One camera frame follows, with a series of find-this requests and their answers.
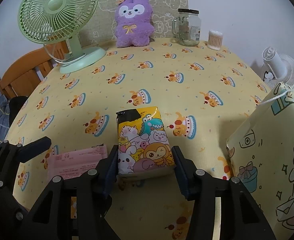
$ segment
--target wooden chair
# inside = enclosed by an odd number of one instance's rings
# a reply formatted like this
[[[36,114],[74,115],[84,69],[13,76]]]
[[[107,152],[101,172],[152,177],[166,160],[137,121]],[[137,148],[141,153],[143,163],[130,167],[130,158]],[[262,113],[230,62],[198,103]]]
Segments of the wooden chair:
[[[53,44],[46,47],[52,53]],[[54,56],[64,59],[64,54],[66,53],[69,53],[66,42],[56,43]],[[2,79],[0,79],[0,92],[8,99],[16,96],[30,96],[40,83],[40,78],[34,68],[38,66],[43,77],[46,77],[53,69],[50,60],[51,57],[44,48],[31,51],[22,56],[8,68]]]

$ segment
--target white desk fan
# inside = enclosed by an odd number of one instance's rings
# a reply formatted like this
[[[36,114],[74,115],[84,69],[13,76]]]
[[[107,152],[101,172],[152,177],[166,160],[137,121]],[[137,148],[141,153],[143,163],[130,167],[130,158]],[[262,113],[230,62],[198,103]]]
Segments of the white desk fan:
[[[294,59],[286,54],[279,55],[277,51],[268,47],[263,51],[265,65],[264,82],[272,89],[279,82],[294,86]]]
[[[78,32],[89,21],[98,0],[23,0],[18,15],[21,32],[36,43],[52,44],[69,39],[72,54],[61,63],[60,73],[66,74],[85,68],[106,51],[99,47],[82,49]]]

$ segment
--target yellow tablecloth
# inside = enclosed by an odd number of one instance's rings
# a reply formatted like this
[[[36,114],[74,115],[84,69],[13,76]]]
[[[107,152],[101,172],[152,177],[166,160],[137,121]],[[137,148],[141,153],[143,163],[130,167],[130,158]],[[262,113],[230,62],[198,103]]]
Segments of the yellow tablecloth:
[[[227,48],[210,50],[203,41],[189,48],[168,38],[147,47],[107,45],[107,55],[92,66],[66,75],[54,68],[11,126],[12,144],[52,140],[51,150],[19,167],[13,194],[23,206],[31,208],[46,186],[47,158],[102,143],[110,151],[118,143],[116,112],[136,107],[158,106],[171,146],[213,176],[231,176],[226,140],[269,92],[252,69]],[[175,122],[190,116],[197,127],[192,135]],[[174,174],[121,183],[111,196],[106,220],[121,239],[186,237],[193,202],[184,200]]]

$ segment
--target glass mug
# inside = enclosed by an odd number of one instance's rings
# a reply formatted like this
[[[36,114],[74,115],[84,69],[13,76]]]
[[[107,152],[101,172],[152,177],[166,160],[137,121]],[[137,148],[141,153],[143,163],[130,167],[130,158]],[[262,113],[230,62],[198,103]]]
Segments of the glass mug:
[[[190,9],[178,9],[179,16],[172,20],[171,31],[178,43],[183,46],[196,46],[199,44],[201,19],[199,11]]]

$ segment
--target pink label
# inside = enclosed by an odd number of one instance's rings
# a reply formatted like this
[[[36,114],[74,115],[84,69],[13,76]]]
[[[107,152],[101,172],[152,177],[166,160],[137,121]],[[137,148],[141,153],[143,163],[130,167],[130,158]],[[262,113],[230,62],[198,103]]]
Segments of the pink label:
[[[104,158],[107,158],[106,146],[53,155],[48,158],[48,181],[57,175],[63,179],[79,177],[84,172],[94,169]]]

